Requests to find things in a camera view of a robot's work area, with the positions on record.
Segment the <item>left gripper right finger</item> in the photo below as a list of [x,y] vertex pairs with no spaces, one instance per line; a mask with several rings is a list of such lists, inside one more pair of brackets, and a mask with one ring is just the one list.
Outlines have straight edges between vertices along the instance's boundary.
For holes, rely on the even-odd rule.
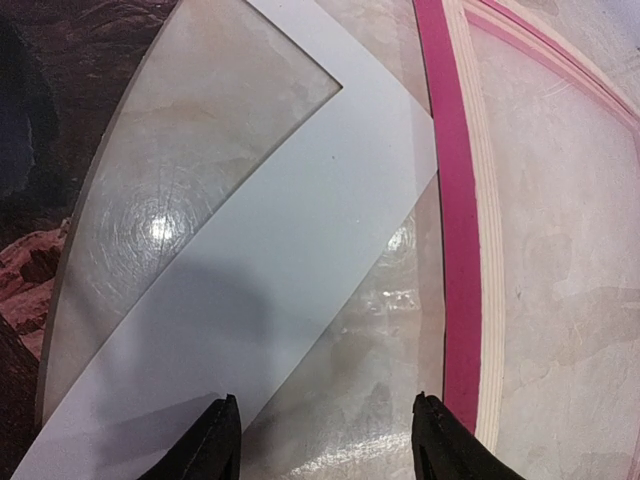
[[444,403],[421,392],[413,404],[414,471],[423,480],[523,480],[500,462]]

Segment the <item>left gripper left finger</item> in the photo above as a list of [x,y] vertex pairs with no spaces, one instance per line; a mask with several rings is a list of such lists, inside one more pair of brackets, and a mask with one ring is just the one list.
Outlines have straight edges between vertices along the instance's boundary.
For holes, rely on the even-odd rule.
[[236,397],[217,399],[154,466],[154,478],[238,479],[241,436]]

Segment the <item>white photo mat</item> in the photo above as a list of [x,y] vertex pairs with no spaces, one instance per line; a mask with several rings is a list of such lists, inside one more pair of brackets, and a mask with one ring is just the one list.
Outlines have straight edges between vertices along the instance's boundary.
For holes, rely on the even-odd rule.
[[241,429],[318,340],[433,178],[433,122],[313,1],[254,1],[339,90],[226,200],[46,421],[19,479],[136,479],[206,409]]

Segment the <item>canyon photo print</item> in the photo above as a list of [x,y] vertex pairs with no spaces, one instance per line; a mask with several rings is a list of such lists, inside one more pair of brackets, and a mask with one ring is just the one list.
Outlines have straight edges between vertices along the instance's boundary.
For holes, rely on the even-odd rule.
[[1,5],[1,473],[35,431],[40,348],[68,224],[171,1]]

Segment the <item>pink wooden picture frame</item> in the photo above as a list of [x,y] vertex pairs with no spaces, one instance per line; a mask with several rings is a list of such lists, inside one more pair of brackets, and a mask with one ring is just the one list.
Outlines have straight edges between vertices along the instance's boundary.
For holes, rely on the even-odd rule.
[[419,1],[443,400],[485,475],[639,475],[639,5]]

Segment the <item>clear acrylic sheet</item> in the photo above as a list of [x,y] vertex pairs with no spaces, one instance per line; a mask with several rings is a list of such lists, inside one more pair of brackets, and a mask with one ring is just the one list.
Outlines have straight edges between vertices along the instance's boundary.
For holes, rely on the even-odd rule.
[[136,479],[228,395],[245,479],[412,477],[443,314],[411,2],[180,2],[70,235],[17,478]]

